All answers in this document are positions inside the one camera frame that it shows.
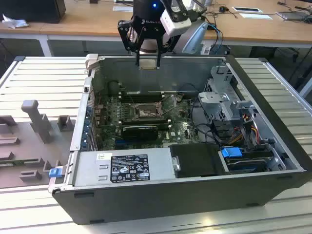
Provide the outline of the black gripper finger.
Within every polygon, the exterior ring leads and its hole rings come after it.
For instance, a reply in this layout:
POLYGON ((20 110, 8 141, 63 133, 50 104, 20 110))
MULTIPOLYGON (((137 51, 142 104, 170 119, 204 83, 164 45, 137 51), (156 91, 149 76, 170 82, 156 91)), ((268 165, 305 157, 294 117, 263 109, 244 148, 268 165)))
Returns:
POLYGON ((118 22, 118 32, 124 44, 124 47, 127 51, 136 53, 136 66, 139 66, 139 59, 140 59, 139 51, 143 44, 143 30, 141 29, 141 31, 136 34, 136 40, 133 42, 128 36, 130 35, 131 29, 135 30, 130 20, 120 20, 118 22))
POLYGON ((165 44, 163 44, 163 34, 161 34, 159 30, 156 30, 156 42, 157 42, 156 68, 160 68, 161 55, 173 51, 180 37, 181 35, 169 37, 168 41, 165 44))

